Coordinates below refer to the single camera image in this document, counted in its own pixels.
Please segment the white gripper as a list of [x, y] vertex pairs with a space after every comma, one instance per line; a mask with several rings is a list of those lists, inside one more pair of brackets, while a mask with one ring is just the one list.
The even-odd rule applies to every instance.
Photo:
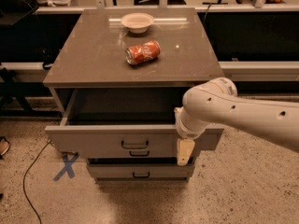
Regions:
[[175, 107], [175, 126], [179, 136], [177, 140], [177, 163], [184, 166], [188, 163], [197, 139], [206, 129], [207, 122], [193, 118], [183, 107]]

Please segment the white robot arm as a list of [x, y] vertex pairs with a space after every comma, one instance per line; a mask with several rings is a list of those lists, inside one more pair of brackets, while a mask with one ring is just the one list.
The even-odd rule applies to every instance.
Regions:
[[175, 109], [178, 165], [191, 156], [194, 140], [210, 123], [239, 129], [292, 151], [299, 151], [299, 104], [244, 99], [234, 82], [218, 77], [188, 89]]

